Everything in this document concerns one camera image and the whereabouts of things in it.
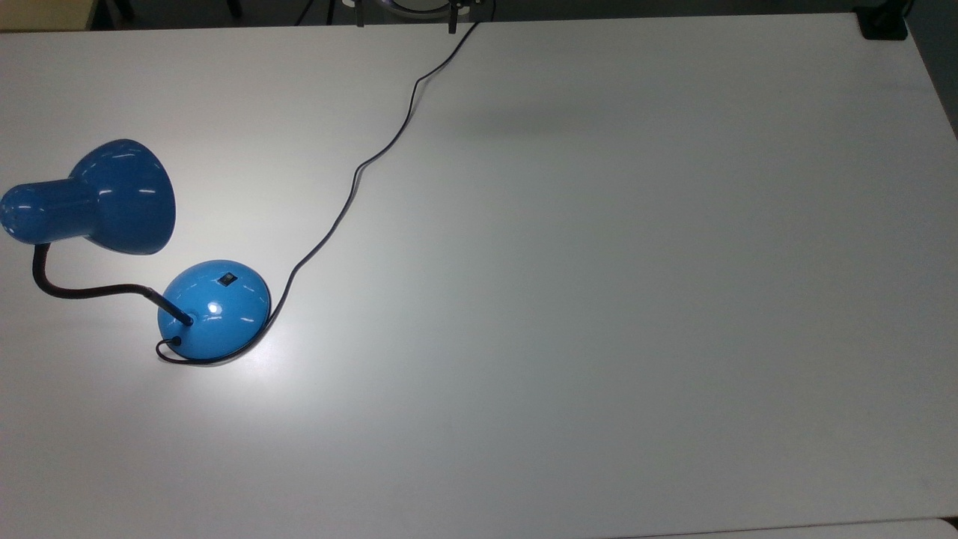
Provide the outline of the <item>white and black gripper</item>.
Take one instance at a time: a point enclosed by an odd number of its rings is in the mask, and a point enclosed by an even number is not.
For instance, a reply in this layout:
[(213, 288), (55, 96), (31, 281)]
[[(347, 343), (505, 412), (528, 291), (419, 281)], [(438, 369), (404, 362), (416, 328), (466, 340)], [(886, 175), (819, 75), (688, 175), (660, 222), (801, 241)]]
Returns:
[[(448, 33), (457, 33), (459, 14), (468, 13), (479, 1), (372, 1), (377, 7), (400, 17), (441, 17), (448, 15)], [(356, 27), (365, 27), (364, 2), (356, 0)]]

